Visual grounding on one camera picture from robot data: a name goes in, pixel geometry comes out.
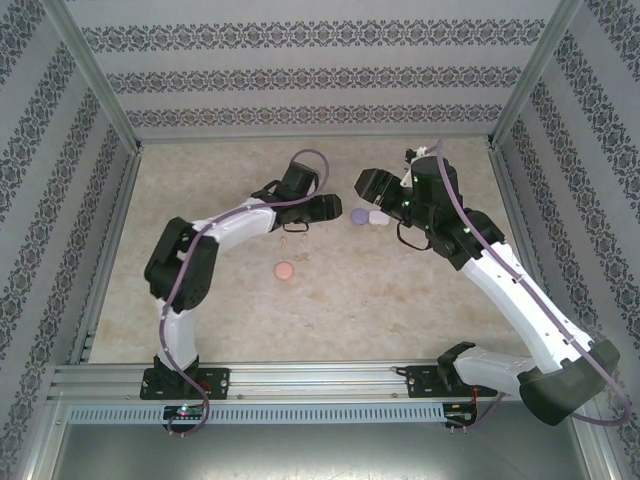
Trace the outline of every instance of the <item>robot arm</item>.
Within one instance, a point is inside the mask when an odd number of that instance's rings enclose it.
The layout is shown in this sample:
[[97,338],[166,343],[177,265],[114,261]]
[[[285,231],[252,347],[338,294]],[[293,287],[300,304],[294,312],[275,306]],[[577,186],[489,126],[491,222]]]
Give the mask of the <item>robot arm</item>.
[[[333,194],[317,195],[294,206],[255,208],[260,204],[301,199],[314,185],[317,188],[318,174],[300,163],[292,162],[282,180],[270,182],[233,209],[247,207],[245,212],[218,222],[215,219],[225,217],[224,214],[194,222],[177,217],[165,227],[144,272],[160,315],[182,267],[185,252],[198,232],[212,225],[193,251],[165,320],[164,334],[171,356],[176,365],[191,378],[195,378],[199,363],[195,347],[195,309],[209,293],[217,256],[250,238],[290,223],[308,226],[310,223],[338,218],[342,214],[342,203]],[[178,392],[178,395],[180,392],[188,393],[190,386],[175,371],[162,348],[154,358],[154,368],[160,390]]]
[[[462,270],[491,298],[531,354],[530,358],[514,357],[462,342],[438,358],[439,376],[449,387],[458,383],[482,385],[520,397],[541,421],[556,425],[602,391],[605,384],[573,343],[587,350],[608,373],[618,363],[619,353],[609,341],[595,343],[564,316],[530,279],[491,219],[466,208],[465,213],[482,237],[522,277],[512,278],[489,255],[453,208],[437,158],[424,156],[424,152],[424,148],[407,150],[406,160],[411,167],[402,180],[384,170],[364,170],[355,185],[358,195],[398,220],[398,235],[401,225],[423,230],[429,241],[427,248],[446,258],[456,270]],[[462,204],[456,171],[446,160],[445,167]],[[563,322],[573,335],[571,341],[525,291],[523,279]]]

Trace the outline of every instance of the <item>gray wall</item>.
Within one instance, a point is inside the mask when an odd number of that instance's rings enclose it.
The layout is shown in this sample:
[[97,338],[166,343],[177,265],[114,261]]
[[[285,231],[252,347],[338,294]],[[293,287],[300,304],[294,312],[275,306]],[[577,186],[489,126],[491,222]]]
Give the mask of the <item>gray wall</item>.
[[66,363],[129,154],[37,1],[0,2],[0,479]]
[[[585,2],[502,145],[547,290],[622,354],[640,404],[640,2]],[[599,397],[606,417],[615,397]],[[608,429],[640,478],[640,422]]]
[[491,131],[558,0],[71,1],[143,139]]

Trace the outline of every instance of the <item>perforated metal strip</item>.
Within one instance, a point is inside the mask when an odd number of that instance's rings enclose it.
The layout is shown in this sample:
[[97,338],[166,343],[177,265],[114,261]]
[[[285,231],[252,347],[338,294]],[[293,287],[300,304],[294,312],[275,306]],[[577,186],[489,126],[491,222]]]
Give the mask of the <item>perforated metal strip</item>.
[[[162,423],[163,405],[75,406],[71,425],[149,425]],[[443,422],[441,403],[402,405],[214,405],[208,424],[327,424]],[[176,423],[197,423],[176,420]]]

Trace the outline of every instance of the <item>purple cookie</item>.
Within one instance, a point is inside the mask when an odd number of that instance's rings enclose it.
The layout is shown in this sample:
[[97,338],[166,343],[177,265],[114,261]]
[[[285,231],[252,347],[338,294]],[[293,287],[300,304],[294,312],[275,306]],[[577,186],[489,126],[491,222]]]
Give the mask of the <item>purple cookie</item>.
[[351,221],[354,225],[364,225],[369,223],[369,212],[363,208],[356,208],[351,212]]

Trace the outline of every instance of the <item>beige table surface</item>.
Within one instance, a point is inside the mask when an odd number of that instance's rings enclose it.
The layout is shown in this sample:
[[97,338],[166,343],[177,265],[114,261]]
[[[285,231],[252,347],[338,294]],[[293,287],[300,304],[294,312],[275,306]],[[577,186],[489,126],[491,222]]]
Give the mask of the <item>beige table surface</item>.
[[[344,214],[312,225],[306,238],[278,230],[218,257],[198,309],[201,361],[431,359],[462,340],[526,353],[484,293],[432,251],[401,245],[395,222],[351,224],[353,208],[372,208],[353,189],[361,170],[401,176],[405,149],[418,146],[361,138],[147,146],[90,362],[149,363],[155,354],[158,315],[143,270],[169,219],[204,219],[235,207],[281,178],[289,158],[308,147],[328,156],[326,192],[340,195]],[[448,140],[445,156],[458,171],[465,205],[490,215],[513,245],[483,140]],[[322,165],[312,155],[300,160]],[[410,233],[424,242],[417,229]],[[283,260],[295,268],[288,282],[273,276]]]

